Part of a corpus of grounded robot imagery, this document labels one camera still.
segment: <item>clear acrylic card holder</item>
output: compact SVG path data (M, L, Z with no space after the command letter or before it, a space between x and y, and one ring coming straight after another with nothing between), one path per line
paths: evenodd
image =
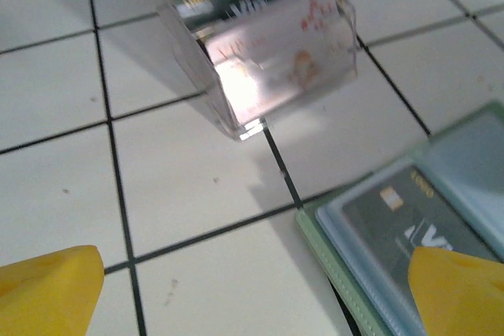
M347 0L272 0L255 13L191 31L181 18L188 11L174 1L156 0L172 53L234 139L257 134L285 109L357 72L355 13ZM210 0L195 6L212 9Z

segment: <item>white tile floor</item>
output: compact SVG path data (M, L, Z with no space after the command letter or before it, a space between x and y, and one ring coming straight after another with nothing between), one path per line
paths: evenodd
M351 1L357 80L239 144L150 0L0 0L0 265L97 245L91 336L350 335L294 198L504 101L504 0Z

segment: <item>card logo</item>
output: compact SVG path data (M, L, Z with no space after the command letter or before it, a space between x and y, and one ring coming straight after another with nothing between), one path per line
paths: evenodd
M404 231L404 236L413 247L437 247L453 251L454 247L444 236L437 234L437 231L434 224L429 224L426 219L423 219L418 226L408 227Z
M229 8L231 8L236 17L241 17L260 11L266 6L266 3L266 0L240 0L238 5L231 4Z

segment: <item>card chip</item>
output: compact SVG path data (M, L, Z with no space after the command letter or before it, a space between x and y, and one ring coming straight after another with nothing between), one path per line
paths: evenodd
M388 186L387 188L383 189L380 192L380 196L388 205L388 207L392 209L392 211L395 211L404 205L404 201L399 197L392 186Z

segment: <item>yellow object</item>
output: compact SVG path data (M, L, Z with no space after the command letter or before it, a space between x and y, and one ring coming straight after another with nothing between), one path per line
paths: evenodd
M0 336L84 336L103 285L94 246L0 268Z
M504 264L419 247L409 287L429 336L504 335Z

